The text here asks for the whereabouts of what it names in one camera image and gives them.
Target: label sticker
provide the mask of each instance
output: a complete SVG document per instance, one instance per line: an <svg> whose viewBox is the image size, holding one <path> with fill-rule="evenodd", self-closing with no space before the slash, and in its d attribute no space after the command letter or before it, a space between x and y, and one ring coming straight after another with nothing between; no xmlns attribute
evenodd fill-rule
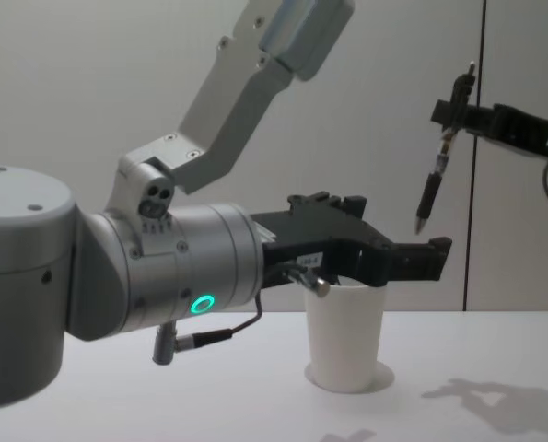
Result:
<svg viewBox="0 0 548 442"><path fill-rule="evenodd" d="M296 258L296 263L299 265L304 265L305 267L309 267L310 269L316 269L317 267L321 267L322 252L298 256Z"/></svg>
<svg viewBox="0 0 548 442"><path fill-rule="evenodd" d="M277 236L275 235L273 231L265 228L259 223L255 223L255 226L257 226L257 233L259 233L259 236L261 237L263 244L275 242L275 239L277 238Z"/></svg>

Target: table surface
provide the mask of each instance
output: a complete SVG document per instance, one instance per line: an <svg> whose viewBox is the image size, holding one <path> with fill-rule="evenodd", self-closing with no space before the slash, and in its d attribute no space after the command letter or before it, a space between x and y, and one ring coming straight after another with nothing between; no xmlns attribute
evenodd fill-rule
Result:
<svg viewBox="0 0 548 442"><path fill-rule="evenodd" d="M235 325L242 313L183 321ZM151 362L154 330L67 337L40 394L0 409L5 441L548 441L548 313L390 312L385 390L332 394L304 376L305 315L269 313L235 339Z"/></svg>

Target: gray cylinder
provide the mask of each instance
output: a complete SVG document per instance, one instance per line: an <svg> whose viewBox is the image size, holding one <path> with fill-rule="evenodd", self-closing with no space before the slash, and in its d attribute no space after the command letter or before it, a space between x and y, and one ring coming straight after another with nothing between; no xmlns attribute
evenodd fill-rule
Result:
<svg viewBox="0 0 548 442"><path fill-rule="evenodd" d="M27 398L59 372L74 223L64 184L0 167L0 405Z"/></svg>

